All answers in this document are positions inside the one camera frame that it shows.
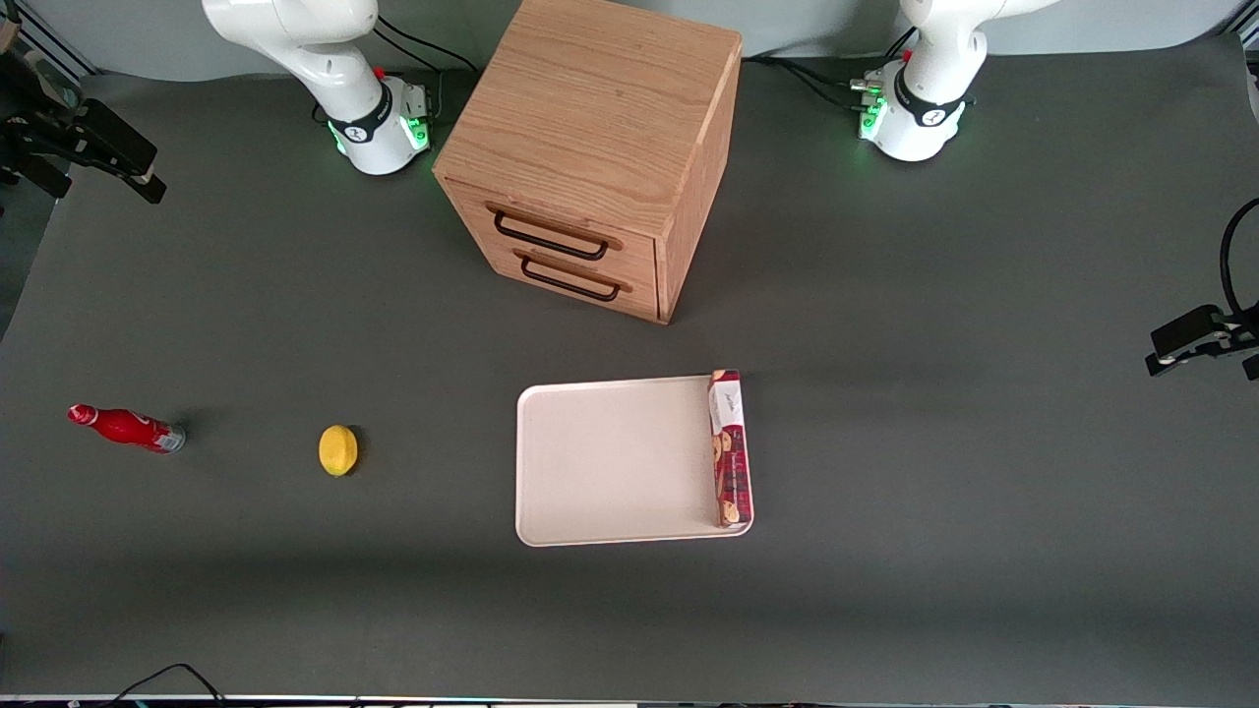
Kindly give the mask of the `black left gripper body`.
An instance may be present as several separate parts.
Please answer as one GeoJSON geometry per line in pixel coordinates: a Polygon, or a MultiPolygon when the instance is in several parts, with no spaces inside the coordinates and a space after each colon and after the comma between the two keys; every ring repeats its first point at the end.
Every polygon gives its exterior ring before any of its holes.
{"type": "Polygon", "coordinates": [[[1222,357],[1240,357],[1246,380],[1258,380],[1258,304],[1224,315],[1228,339],[1222,341],[1222,357]]]}

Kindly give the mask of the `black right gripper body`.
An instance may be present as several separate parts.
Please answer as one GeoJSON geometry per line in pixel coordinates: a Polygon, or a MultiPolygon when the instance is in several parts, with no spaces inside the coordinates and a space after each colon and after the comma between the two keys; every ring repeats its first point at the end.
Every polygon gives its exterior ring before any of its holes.
{"type": "Polygon", "coordinates": [[[24,110],[3,116],[3,166],[18,166],[31,155],[52,155],[89,166],[89,156],[78,147],[81,137],[81,116],[76,113],[64,117],[24,110]]]}

